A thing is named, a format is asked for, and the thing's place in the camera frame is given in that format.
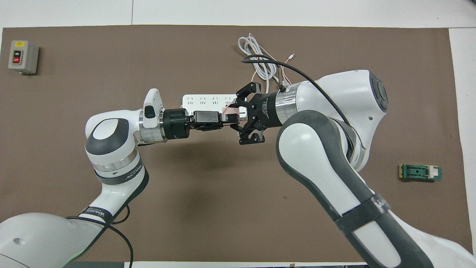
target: electrical outlet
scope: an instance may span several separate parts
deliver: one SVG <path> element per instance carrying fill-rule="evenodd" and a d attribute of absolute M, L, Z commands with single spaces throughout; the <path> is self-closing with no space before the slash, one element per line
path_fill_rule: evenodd
<path fill-rule="evenodd" d="M 188 115 L 194 111 L 216 111 L 222 113 L 223 108 L 236 98 L 235 94 L 186 94 L 182 98 L 182 108 Z M 239 108 L 241 119 L 246 118 L 246 108 Z"/>

